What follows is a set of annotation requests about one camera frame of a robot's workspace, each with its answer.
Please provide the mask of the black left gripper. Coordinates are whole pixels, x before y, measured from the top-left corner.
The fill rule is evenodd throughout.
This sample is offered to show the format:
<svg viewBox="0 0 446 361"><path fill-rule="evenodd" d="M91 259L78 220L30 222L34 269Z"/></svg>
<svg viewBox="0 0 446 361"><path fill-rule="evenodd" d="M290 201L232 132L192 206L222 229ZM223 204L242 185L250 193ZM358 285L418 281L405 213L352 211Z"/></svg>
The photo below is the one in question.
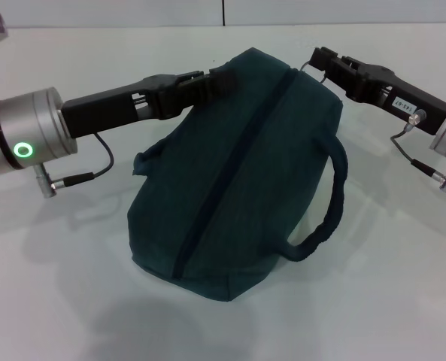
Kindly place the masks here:
<svg viewBox="0 0 446 361"><path fill-rule="evenodd" d="M141 120L174 118L185 108L230 94L237 88L237 83L233 70L214 68L208 73L179 74L175 86L166 88L170 85L170 76L158 74L130 85L66 101L61 112L70 137L76 139Z"/></svg>

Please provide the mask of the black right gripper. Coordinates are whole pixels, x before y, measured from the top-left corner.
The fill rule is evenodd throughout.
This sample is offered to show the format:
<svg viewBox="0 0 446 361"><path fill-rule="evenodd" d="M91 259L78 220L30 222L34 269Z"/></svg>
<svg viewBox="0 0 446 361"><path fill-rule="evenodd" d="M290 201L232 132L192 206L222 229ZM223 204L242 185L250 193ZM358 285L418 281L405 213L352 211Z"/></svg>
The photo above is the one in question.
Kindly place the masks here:
<svg viewBox="0 0 446 361"><path fill-rule="evenodd" d="M322 71L354 102L374 105L405 122L415 111L424 111L426 118L417 127L429 135L435 135L446 119L446 102L401 80L381 65L339 57L326 47L315 48L308 64Z"/></svg>

